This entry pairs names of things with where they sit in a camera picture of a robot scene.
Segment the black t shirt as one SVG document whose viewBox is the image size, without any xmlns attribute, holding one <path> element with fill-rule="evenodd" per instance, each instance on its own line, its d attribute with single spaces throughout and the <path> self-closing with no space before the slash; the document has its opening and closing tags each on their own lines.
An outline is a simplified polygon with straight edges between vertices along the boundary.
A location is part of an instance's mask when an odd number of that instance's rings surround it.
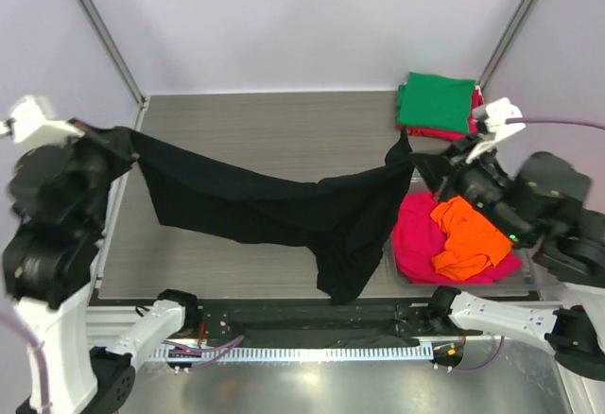
<svg viewBox="0 0 605 414">
<path fill-rule="evenodd" d="M 305 247 L 316 259 L 318 289 L 335 304 L 357 299 L 377 269 L 413 174 L 405 133 L 383 165 L 315 182 L 259 174 L 125 127 L 98 134 L 137 154 L 161 225 Z"/>
</svg>

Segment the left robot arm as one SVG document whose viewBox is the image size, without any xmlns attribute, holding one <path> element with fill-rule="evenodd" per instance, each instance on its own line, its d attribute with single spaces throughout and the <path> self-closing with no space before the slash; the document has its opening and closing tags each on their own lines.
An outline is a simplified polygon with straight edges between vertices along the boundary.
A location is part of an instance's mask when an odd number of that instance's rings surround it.
<svg viewBox="0 0 605 414">
<path fill-rule="evenodd" d="M 117 412 L 152 352 L 200 328 L 196 296 L 167 289 L 113 344 L 88 343 L 91 265 L 110 190 L 136 160 L 129 129 L 74 121 L 66 136 L 35 146 L 15 165 L 9 194 L 20 225 L 2 269 L 33 376 L 23 413 Z"/>
</svg>

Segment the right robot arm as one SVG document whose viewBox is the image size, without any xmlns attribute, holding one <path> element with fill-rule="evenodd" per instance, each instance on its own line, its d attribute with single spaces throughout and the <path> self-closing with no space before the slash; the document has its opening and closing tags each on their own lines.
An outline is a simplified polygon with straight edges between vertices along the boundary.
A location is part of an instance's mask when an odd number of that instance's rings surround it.
<svg viewBox="0 0 605 414">
<path fill-rule="evenodd" d="M 435 199 L 461 197 L 578 303 L 521 307 L 441 285 L 426 307 L 428 327 L 442 335 L 457 328 L 512 338 L 552 355 L 568 371 L 603 380 L 604 215 L 584 205 L 590 178 L 544 151 L 510 177 L 495 149 L 472 154 L 479 143 L 474 134 L 440 153 L 414 152 L 411 160 Z"/>
</svg>

